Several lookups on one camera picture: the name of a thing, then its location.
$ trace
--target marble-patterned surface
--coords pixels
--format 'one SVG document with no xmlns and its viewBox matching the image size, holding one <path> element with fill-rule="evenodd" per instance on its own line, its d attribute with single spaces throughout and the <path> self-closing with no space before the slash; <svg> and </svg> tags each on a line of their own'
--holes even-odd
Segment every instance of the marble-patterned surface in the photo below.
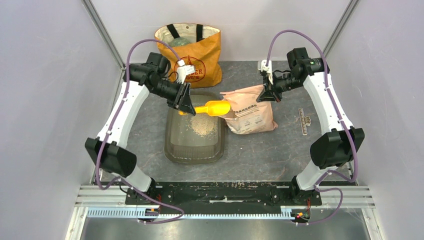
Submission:
<svg viewBox="0 0 424 240">
<path fill-rule="evenodd" d="M 215 93 L 262 84 L 256 61 L 220 62 L 222 82 L 201 88 Z M 273 62 L 273 69 L 286 70 L 285 61 Z M 310 116 L 308 135 L 302 135 L 299 108 Z M 166 100 L 150 94 L 135 118 L 127 149 L 137 155 L 138 166 L 156 181 L 290 181 L 311 160 L 309 149 L 320 137 L 317 112 L 304 88 L 283 94 L 272 103 L 274 131 L 237 135 L 227 129 L 224 155 L 213 163 L 188 165 L 169 161 L 164 155 Z M 348 175 L 344 166 L 339 170 Z M 104 174 L 104 181 L 111 175 Z M 329 176 L 326 180 L 340 180 Z"/>
</svg>

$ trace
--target yellow shovel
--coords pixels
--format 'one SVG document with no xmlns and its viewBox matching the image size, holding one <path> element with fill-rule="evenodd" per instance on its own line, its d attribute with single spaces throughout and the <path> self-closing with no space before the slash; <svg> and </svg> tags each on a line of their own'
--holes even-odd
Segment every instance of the yellow shovel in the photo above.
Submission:
<svg viewBox="0 0 424 240">
<path fill-rule="evenodd" d="M 222 116 L 230 111 L 230 103 L 228 101 L 212 100 L 208 101 L 204 106 L 197 106 L 194 108 L 196 114 L 206 113 L 211 117 Z M 178 111 L 180 115 L 186 115 L 182 111 Z"/>
</svg>

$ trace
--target white wall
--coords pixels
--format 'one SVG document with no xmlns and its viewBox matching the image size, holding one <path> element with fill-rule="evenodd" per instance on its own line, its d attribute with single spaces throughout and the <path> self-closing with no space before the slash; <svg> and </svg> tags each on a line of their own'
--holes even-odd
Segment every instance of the white wall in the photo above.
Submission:
<svg viewBox="0 0 424 240">
<path fill-rule="evenodd" d="M 344 110 L 365 131 L 359 177 L 388 240 L 424 234 L 424 4 L 360 1 L 329 54 Z"/>
<path fill-rule="evenodd" d="M 131 46 L 154 37 L 171 23 L 198 23 L 221 30 L 221 61 L 260 61 L 267 57 L 276 33 L 295 29 L 324 48 L 349 0 L 92 0 L 123 59 Z M 313 46 L 294 33 L 282 35 L 272 60 L 285 60 L 293 47 Z M 154 43 L 137 49 L 132 62 L 157 52 Z"/>
<path fill-rule="evenodd" d="M 64 239 L 119 74 L 81 1 L 1 1 L 0 239 Z"/>
</svg>

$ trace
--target bag handle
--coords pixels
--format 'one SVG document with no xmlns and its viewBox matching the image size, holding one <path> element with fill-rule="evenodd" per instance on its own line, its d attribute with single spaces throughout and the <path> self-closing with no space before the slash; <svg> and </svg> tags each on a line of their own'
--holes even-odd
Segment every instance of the bag handle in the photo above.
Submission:
<svg viewBox="0 0 424 240">
<path fill-rule="evenodd" d="M 179 37 L 180 37 L 180 35 L 178 34 L 178 32 L 177 32 L 177 30 L 175 29 L 175 27 L 174 27 L 174 25 L 173 25 L 173 24 L 166 25 L 166 28 L 168 28 L 168 31 L 172 34 L 172 37 L 173 37 L 174 39 L 177 39 L 177 38 L 179 38 Z"/>
<path fill-rule="evenodd" d="M 203 40 L 203 25 L 197 24 L 196 25 L 196 42 Z"/>
</svg>

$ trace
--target gray floor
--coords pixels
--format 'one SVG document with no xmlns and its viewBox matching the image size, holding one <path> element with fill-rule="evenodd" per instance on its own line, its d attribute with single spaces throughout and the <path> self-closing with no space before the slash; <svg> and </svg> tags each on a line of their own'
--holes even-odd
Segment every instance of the gray floor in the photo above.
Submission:
<svg viewBox="0 0 424 240">
<path fill-rule="evenodd" d="M 273 62 L 273 69 L 288 69 L 287 62 Z M 220 62 L 222 82 L 210 88 L 215 93 L 262 84 L 256 61 Z M 310 116 L 308 135 L 302 135 L 299 108 Z M 213 163 L 187 165 L 169 161 L 164 155 L 166 100 L 150 94 L 135 118 L 127 149 L 137 155 L 138 166 L 156 181 L 290 181 L 311 160 L 309 149 L 320 137 L 317 112 L 304 88 L 283 94 L 272 103 L 274 131 L 237 135 L 227 130 L 224 155 Z M 340 169 L 348 175 L 346 167 Z M 104 174 L 104 181 L 112 179 Z M 340 180 L 329 176 L 326 180 Z"/>
<path fill-rule="evenodd" d="M 333 210 L 313 209 L 312 220 Z M 333 218 L 310 226 L 287 220 L 184 219 L 158 225 L 142 225 L 135 219 L 88 218 L 82 240 L 369 240 L 360 209 L 341 209 Z"/>
</svg>

